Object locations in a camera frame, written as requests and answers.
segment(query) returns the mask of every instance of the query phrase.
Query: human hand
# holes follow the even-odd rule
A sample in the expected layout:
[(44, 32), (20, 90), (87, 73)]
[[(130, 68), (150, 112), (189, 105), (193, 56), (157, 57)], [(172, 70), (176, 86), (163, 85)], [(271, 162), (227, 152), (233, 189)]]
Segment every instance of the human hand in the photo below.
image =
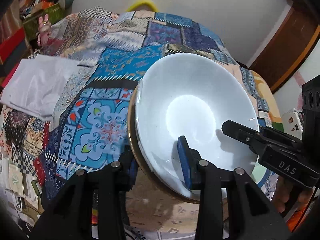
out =
[[(285, 180), (281, 176), (278, 177), (276, 191), (272, 198), (272, 203), (276, 207), (279, 213), (285, 210), (285, 203), (289, 200), (290, 192), (292, 191), (293, 184), (290, 181)], [(304, 208), (308, 204), (313, 193), (313, 189), (304, 190), (298, 196), (298, 202), (300, 203), (297, 210)]]

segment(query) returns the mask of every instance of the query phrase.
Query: pink figurine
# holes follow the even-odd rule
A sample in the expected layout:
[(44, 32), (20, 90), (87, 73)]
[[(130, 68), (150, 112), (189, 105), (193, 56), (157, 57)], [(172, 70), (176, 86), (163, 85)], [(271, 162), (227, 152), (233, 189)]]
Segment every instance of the pink figurine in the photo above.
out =
[(38, 46), (43, 47), (47, 44), (50, 35), (51, 23), (49, 22), (49, 15), (44, 16), (44, 20), (39, 17), (39, 35), (38, 35)]

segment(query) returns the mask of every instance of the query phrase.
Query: patchwork tablecloth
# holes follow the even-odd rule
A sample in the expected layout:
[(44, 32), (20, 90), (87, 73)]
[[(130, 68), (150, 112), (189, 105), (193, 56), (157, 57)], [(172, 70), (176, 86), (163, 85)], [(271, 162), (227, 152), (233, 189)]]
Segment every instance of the patchwork tablecloth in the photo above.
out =
[[(205, 26), (170, 14), (137, 11), (119, 15), (97, 7), (52, 26), (43, 53), (80, 60), (81, 66), (68, 80), (49, 128), (22, 114), (12, 115), (15, 111), (6, 108), (0, 135), (5, 138), (3, 147), (8, 152), (18, 147), (34, 157), (41, 149), (46, 196), (53, 198), (77, 169), (96, 171), (119, 158), (128, 144), (127, 109), (138, 80), (161, 57), (184, 52), (202, 55), (226, 68), (247, 91), (260, 125), (282, 128), (265, 81), (240, 67), (222, 40)], [(16, 142), (13, 129), (28, 136)], [(42, 145), (39, 137), (47, 138)], [(263, 167), (255, 170), (255, 180), (271, 198), (276, 176)], [(161, 192), (140, 170), (136, 185), (127, 193), (126, 209), (133, 227), (174, 233), (193, 233), (196, 228), (198, 205)]]

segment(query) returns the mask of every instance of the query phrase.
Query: screw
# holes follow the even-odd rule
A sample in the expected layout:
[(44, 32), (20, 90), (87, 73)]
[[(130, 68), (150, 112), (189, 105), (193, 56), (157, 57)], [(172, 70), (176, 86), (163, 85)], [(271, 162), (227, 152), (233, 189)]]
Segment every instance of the screw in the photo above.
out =
[(114, 167), (114, 168), (117, 168), (117, 167), (119, 167), (120, 165), (121, 165), (121, 163), (118, 162), (118, 161), (114, 161), (114, 162), (111, 163), (111, 166)]
[(79, 170), (76, 171), (76, 174), (78, 176), (82, 176), (84, 174), (84, 170), (83, 169), (79, 169)]
[(236, 173), (239, 174), (239, 175), (243, 175), (244, 174), (244, 169), (236, 168)]
[(199, 164), (201, 165), (201, 166), (207, 166), (209, 163), (206, 161), (206, 160), (199, 160)]

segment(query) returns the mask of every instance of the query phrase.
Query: white bowl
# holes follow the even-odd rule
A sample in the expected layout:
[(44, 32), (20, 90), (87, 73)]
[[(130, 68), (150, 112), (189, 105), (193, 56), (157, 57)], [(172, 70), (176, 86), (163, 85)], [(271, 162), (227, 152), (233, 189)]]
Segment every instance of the white bowl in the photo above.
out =
[(218, 168), (242, 167), (251, 174), (255, 166), (257, 156), (249, 147), (221, 131), (226, 120), (258, 131), (252, 103), (231, 73), (205, 57), (179, 53), (155, 62), (139, 82), (135, 116), (139, 146), (151, 171), (187, 198), (199, 195), (184, 184), (180, 135)]

